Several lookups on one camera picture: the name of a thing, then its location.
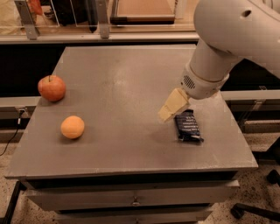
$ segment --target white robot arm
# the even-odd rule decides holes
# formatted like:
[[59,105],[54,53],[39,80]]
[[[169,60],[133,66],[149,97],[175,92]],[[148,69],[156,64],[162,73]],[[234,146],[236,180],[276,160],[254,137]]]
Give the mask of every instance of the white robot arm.
[[187,94],[210,97],[243,59],[280,79],[278,11],[280,0],[199,0],[194,24],[200,40],[181,82]]

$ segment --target red apple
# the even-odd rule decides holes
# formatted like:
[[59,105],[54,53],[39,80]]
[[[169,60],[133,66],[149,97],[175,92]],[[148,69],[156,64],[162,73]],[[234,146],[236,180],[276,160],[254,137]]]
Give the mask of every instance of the red apple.
[[64,97],[66,85],[60,77],[47,75],[38,82],[38,91],[48,101],[56,102]]

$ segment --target floor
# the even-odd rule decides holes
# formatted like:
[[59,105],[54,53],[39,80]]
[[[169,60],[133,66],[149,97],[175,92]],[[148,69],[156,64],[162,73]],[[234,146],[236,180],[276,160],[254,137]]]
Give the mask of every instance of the floor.
[[[3,151],[7,139],[13,135],[13,130],[0,131],[0,152]],[[8,150],[0,157],[0,217],[3,217],[10,201],[15,181],[4,178],[4,171],[9,164],[14,150],[17,149],[18,137],[10,143]],[[245,136],[249,145],[256,147],[264,145],[265,148],[273,143],[280,133],[261,134],[256,136]],[[280,211],[280,187],[278,185],[269,184],[266,180],[266,175],[273,169],[280,172],[280,166],[275,162],[266,164],[260,163],[259,168],[253,171],[240,171],[237,174],[237,179],[240,182],[240,188],[227,201],[213,205],[213,213],[199,224],[269,224],[277,223],[257,215],[245,213],[241,220],[236,220],[230,213],[230,208],[235,203],[245,203],[251,206]],[[28,223],[28,224],[57,224],[55,213],[42,211],[38,206],[29,201],[23,194],[20,194],[16,210],[13,216],[12,223]]]

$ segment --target black chair base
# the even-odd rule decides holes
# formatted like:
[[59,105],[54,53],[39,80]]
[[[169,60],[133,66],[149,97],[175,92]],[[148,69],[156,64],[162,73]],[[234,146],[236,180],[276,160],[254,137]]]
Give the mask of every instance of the black chair base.
[[[273,185],[274,184],[279,185],[280,184],[280,175],[276,170],[273,170],[267,176],[267,180]],[[257,214],[264,218],[268,218],[272,221],[280,221],[280,213],[272,212],[272,211],[266,210],[266,209],[261,209],[261,208],[255,207],[255,206],[247,206],[247,205],[244,205],[241,203],[237,203],[230,210],[230,213],[238,220],[243,217],[245,212]]]

